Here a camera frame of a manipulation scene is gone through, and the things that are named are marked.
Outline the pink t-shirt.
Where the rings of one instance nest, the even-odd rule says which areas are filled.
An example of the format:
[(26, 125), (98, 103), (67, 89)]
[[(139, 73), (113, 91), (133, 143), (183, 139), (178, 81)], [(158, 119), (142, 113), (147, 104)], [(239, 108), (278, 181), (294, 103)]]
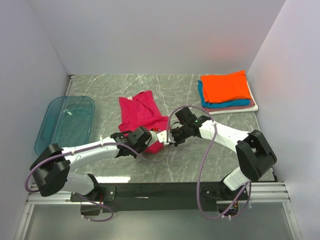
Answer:
[(134, 131), (141, 126), (160, 132), (167, 129), (169, 117), (161, 114), (151, 90), (133, 97), (119, 97), (118, 103), (121, 111), (120, 131)]

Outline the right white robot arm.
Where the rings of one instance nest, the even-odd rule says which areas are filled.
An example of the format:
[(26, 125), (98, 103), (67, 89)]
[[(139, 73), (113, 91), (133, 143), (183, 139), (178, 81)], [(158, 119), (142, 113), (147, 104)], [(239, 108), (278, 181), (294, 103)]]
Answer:
[(237, 154), (238, 167), (216, 184), (213, 194), (216, 200), (238, 199), (253, 182), (259, 181), (267, 173), (274, 173), (277, 157), (261, 131), (255, 129), (247, 132), (231, 128), (214, 121), (211, 114), (196, 117), (188, 105), (178, 107), (173, 115), (181, 126), (167, 128), (166, 144), (178, 146), (189, 137), (198, 137), (223, 145)]

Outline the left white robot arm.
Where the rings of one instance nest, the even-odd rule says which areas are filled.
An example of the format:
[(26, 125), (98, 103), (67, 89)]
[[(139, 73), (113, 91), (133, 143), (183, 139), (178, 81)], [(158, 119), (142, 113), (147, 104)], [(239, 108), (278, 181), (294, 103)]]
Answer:
[(75, 173), (76, 169), (103, 159), (137, 157), (157, 139), (156, 132), (140, 126), (134, 131), (116, 132), (102, 140), (80, 146), (59, 147), (53, 143), (30, 166), (31, 176), (42, 197), (69, 191), (94, 201), (100, 195), (97, 180), (91, 174)]

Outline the folded orange t-shirt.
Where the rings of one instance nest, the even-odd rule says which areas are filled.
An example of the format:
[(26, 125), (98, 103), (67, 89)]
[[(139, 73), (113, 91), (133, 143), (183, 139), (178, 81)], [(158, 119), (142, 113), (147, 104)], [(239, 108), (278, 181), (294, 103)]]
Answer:
[(206, 102), (220, 104), (251, 99), (244, 70), (225, 75), (203, 75), (200, 80)]

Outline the folded blue t-shirt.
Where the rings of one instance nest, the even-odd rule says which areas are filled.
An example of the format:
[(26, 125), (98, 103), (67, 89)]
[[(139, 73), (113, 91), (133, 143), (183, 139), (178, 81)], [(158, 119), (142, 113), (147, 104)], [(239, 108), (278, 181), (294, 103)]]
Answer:
[(200, 96), (201, 105), (204, 108), (223, 109), (223, 108), (229, 108), (229, 107), (247, 107), (251, 103), (250, 99), (236, 99), (236, 100), (230, 100), (222, 103), (206, 102), (204, 98), (204, 93), (203, 93), (203, 83), (201, 80), (197, 81), (197, 89)]

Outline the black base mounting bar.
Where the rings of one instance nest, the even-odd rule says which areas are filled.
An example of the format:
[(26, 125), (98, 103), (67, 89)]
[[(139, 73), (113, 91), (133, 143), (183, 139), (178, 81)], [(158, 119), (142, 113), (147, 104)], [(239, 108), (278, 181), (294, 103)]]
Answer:
[[(115, 213), (119, 211), (195, 210), (197, 184), (195, 182), (166, 183), (100, 183), (100, 192), (90, 200), (102, 202)], [(220, 201), (232, 201), (240, 189), (232, 191), (222, 183), (201, 182), (199, 200), (202, 210), (215, 212)]]

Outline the folded mauve t-shirt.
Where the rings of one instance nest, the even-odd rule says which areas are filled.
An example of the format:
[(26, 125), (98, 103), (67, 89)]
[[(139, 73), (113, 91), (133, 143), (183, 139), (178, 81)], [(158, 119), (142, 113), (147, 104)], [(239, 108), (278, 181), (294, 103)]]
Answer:
[(204, 99), (201, 100), (201, 106), (207, 109), (209, 112), (247, 109), (255, 105), (256, 103), (252, 99), (237, 99), (237, 100), (226, 101), (222, 103), (210, 103), (210, 102), (205, 102)]

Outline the folded white t-shirt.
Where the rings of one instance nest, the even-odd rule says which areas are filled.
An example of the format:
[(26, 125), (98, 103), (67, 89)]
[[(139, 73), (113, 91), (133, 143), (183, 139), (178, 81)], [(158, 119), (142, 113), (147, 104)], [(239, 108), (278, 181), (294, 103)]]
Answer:
[(205, 108), (211, 115), (219, 115), (219, 114), (232, 114), (232, 113), (245, 113), (245, 112), (256, 112), (259, 107), (255, 101), (255, 98), (252, 94), (249, 83), (247, 83), (247, 87), (251, 96), (250, 104), (248, 106), (232, 106), (225, 108)]

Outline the teal transparent plastic bin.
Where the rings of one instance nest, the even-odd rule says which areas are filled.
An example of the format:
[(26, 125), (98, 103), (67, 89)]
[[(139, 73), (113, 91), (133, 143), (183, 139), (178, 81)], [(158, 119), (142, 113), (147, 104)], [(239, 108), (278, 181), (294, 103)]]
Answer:
[(89, 143), (95, 102), (88, 96), (60, 96), (44, 115), (34, 150), (39, 156), (50, 144), (76, 147)]

